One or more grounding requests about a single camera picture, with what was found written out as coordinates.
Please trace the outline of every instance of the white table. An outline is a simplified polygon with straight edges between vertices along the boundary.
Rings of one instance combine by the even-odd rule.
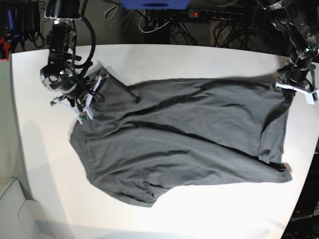
[[[85,60],[89,50],[78,47],[77,54]],[[69,143],[75,115],[62,106],[51,107],[49,103],[57,94],[40,82],[39,72],[47,58],[47,50],[14,54],[12,67],[32,195],[44,208],[57,238],[281,237],[304,185],[319,135],[319,115],[302,95],[296,95],[290,108],[283,155],[283,162],[292,169],[293,181],[176,187],[152,208],[143,208],[113,199],[87,181]],[[278,56],[172,45],[101,45],[93,62],[95,69],[103,65],[126,85],[168,78],[252,77],[279,68]]]

